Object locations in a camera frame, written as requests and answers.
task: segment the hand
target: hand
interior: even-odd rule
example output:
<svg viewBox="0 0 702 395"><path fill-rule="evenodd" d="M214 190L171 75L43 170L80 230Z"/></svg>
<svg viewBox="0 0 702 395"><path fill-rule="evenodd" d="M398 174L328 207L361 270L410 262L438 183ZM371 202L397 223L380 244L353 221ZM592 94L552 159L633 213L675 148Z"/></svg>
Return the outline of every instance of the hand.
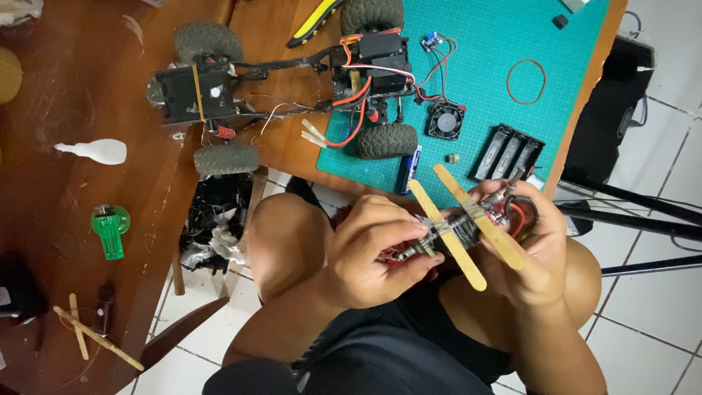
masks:
<svg viewBox="0 0 702 395"><path fill-rule="evenodd" d="M344 309L365 309L395 300L444 256L414 256L404 265L390 268L376 262L384 249L406 240L422 238L428 227L385 197L361 197L348 218L336 229L327 247L328 266L324 294Z"/></svg>
<svg viewBox="0 0 702 395"><path fill-rule="evenodd" d="M480 201L504 188L506 180L481 182L471 189L471 197ZM522 255L524 268L511 269L492 244L481 237L484 249L479 249L479 269L488 284L505 295L515 306L547 306L562 300L566 285L566 221L561 212L535 186L519 182L515 195L531 198L538 209L538 222L531 235L519 245L505 233L505 238ZM521 206L526 215L530 207Z"/></svg>

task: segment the rubber tire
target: rubber tire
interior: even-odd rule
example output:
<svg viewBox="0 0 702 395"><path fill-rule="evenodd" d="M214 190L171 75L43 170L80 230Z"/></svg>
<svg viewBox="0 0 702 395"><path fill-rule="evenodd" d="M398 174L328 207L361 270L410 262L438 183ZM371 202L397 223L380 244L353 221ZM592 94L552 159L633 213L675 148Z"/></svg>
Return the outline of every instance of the rubber tire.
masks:
<svg viewBox="0 0 702 395"><path fill-rule="evenodd" d="M193 64L199 53L216 53L231 61L244 59L241 40L236 33L218 23L187 23L175 30L175 51L184 63Z"/></svg>
<svg viewBox="0 0 702 395"><path fill-rule="evenodd" d="M378 125L361 131L357 138L358 157L387 159L414 155L417 151L417 129L405 124Z"/></svg>
<svg viewBox="0 0 702 395"><path fill-rule="evenodd" d="M404 29L404 7L402 0L347 0L340 19L344 36L360 33L368 24Z"/></svg>
<svg viewBox="0 0 702 395"><path fill-rule="evenodd" d="M195 151L195 169L203 176L246 173L258 169L258 150L247 145L211 145Z"/></svg>

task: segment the person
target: person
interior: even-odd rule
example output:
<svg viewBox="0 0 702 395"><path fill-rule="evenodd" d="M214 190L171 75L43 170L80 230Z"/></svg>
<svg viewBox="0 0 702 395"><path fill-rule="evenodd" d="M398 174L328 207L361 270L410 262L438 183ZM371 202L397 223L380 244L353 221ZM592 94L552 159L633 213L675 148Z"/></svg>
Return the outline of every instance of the person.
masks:
<svg viewBox="0 0 702 395"><path fill-rule="evenodd" d="M470 194L480 201L505 182ZM538 212L521 245L508 237L524 268L509 268L481 239L471 253L483 292L457 270L429 281L441 254L377 262L382 250L428 231L385 197L361 197L336 231L297 195L264 199L247 235L262 306L203 394L492 394L490 384L514 370L530 394L605 394L578 333L600 298L600 267L566 237L544 194L525 182L515 194Z"/></svg>

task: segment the green lighter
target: green lighter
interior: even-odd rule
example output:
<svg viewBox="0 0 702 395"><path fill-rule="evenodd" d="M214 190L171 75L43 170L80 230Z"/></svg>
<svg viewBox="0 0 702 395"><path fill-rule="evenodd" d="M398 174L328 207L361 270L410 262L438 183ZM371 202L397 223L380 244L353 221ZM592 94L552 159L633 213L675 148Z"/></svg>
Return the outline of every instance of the green lighter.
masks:
<svg viewBox="0 0 702 395"><path fill-rule="evenodd" d="M102 249L108 261L124 258L122 240L119 237L129 229L129 213L122 206L100 205L93 210L90 223L100 236Z"/></svg>

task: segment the small black cap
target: small black cap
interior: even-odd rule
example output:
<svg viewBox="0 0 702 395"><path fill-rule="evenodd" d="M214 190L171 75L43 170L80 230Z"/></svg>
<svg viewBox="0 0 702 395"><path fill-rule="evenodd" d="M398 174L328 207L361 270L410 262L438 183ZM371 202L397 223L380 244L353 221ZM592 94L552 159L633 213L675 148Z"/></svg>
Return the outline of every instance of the small black cap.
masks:
<svg viewBox="0 0 702 395"><path fill-rule="evenodd" d="M568 18L566 18L565 15L559 15L556 18L553 18L553 24L558 27L558 30L563 30L563 28L568 25Z"/></svg>

